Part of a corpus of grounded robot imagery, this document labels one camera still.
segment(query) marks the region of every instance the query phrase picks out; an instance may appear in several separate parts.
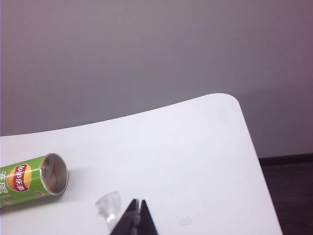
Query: lay's logo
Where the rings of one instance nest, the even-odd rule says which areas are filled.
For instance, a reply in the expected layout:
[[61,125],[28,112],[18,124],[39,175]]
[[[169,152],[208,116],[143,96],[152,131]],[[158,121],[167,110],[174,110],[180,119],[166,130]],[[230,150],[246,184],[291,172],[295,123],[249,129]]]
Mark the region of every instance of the lay's logo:
[[27,164],[18,165],[6,178],[8,186],[18,192],[27,191],[31,180],[31,168]]

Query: can opening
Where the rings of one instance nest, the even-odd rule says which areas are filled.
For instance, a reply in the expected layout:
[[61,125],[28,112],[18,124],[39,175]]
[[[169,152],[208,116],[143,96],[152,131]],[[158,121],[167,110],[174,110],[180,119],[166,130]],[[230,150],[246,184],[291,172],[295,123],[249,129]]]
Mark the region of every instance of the can opening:
[[61,194],[67,187],[67,167],[63,159],[55,154],[46,155],[41,165],[42,181],[48,192]]

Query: gray wall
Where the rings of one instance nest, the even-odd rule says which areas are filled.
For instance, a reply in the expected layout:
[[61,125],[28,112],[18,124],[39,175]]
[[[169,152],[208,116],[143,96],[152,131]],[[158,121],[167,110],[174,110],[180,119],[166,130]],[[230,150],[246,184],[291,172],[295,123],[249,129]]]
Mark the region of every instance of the gray wall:
[[238,98],[259,157],[313,152],[311,0],[2,0],[1,134]]

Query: green chip can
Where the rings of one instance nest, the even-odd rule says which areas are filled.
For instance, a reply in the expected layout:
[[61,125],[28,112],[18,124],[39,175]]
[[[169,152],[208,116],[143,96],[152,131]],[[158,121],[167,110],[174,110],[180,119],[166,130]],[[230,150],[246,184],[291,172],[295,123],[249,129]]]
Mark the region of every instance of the green chip can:
[[67,187],[67,181],[67,167],[55,153],[1,167],[0,208],[60,195]]

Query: white table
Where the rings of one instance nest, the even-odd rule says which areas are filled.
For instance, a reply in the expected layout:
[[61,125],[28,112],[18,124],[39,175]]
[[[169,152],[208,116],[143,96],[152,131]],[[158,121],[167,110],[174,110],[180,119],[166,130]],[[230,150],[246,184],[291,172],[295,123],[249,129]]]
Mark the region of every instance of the white table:
[[107,235],[95,202],[116,190],[122,210],[133,198],[147,200],[160,235],[282,234],[240,105],[230,95],[0,141],[1,165],[55,152],[70,170],[60,198],[2,210],[3,235]]

